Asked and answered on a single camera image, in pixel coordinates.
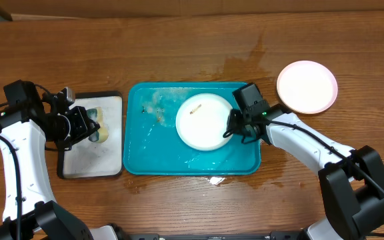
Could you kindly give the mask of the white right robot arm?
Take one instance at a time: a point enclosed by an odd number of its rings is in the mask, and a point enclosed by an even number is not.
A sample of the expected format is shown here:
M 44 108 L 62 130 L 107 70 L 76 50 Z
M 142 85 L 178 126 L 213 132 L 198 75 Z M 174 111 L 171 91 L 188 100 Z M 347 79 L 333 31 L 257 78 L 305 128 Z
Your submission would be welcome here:
M 384 164 L 369 146 L 354 149 L 320 134 L 277 104 L 255 113 L 232 109 L 224 137 L 280 148 L 319 178 L 325 217 L 301 231 L 273 231 L 272 239 L 384 237 Z

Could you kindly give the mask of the white plate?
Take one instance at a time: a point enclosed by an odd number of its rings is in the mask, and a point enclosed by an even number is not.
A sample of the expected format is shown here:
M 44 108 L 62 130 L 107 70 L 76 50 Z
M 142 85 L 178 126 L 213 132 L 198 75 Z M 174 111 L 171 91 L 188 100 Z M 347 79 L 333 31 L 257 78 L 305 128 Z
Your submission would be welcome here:
M 288 108 L 303 114 L 328 110 L 338 95 L 334 74 L 314 61 L 296 61 L 286 66 L 277 78 L 276 88 Z
M 189 147 L 212 151 L 226 145 L 224 137 L 231 104 L 223 97 L 201 93 L 188 98 L 179 108 L 175 124 L 178 136 Z

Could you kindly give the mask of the yellow sponge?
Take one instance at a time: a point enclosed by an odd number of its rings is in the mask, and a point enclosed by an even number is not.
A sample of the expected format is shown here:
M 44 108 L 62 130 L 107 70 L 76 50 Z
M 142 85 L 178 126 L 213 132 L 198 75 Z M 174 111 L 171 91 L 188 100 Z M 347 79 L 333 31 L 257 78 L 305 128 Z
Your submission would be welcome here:
M 109 137 L 108 129 L 103 122 L 103 110 L 100 107 L 92 108 L 87 110 L 87 116 L 94 123 L 98 124 L 98 130 L 92 133 L 88 140 L 93 143 L 103 143 Z

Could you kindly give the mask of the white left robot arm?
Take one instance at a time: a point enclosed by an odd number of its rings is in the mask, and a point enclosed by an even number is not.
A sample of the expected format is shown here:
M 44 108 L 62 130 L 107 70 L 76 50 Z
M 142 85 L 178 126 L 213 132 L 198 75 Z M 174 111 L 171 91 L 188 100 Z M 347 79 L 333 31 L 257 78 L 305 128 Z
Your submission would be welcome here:
M 0 150 L 5 208 L 0 239 L 125 239 L 111 223 L 90 229 L 62 208 L 53 194 L 45 160 L 54 142 L 60 178 L 116 176 L 122 170 L 122 96 L 118 91 L 50 93 L 30 81 L 4 87 Z

